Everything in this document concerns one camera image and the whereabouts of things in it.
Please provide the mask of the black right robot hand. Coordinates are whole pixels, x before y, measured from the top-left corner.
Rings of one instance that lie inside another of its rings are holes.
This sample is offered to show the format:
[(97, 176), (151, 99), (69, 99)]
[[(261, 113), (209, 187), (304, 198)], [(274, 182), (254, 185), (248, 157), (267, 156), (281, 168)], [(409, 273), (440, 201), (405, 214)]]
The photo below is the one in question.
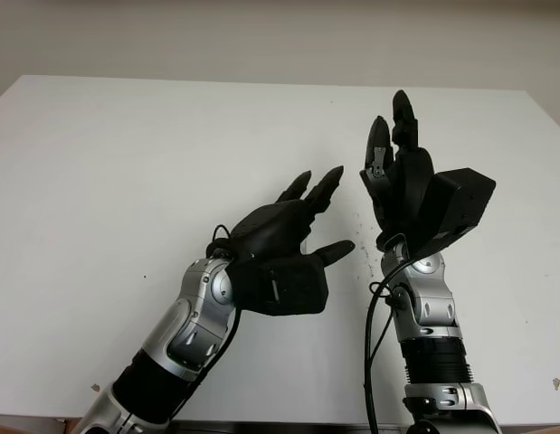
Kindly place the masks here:
[(381, 252), (399, 237), (408, 238), (434, 175), (430, 154), (419, 146), (418, 119), (404, 90), (394, 94), (393, 119), (392, 127), (381, 116), (373, 122), (360, 171), (381, 229), (376, 239)]

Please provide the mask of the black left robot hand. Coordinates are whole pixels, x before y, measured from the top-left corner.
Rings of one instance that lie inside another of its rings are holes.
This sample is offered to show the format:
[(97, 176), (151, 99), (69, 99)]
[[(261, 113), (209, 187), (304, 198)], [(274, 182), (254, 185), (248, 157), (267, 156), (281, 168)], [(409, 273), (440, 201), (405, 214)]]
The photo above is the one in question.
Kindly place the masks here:
[(343, 173), (342, 165), (331, 169), (309, 193), (311, 172), (300, 174), (276, 202), (250, 212), (227, 237), (212, 240), (206, 255), (236, 263), (300, 256), (300, 244), (310, 235), (315, 217), (327, 210)]

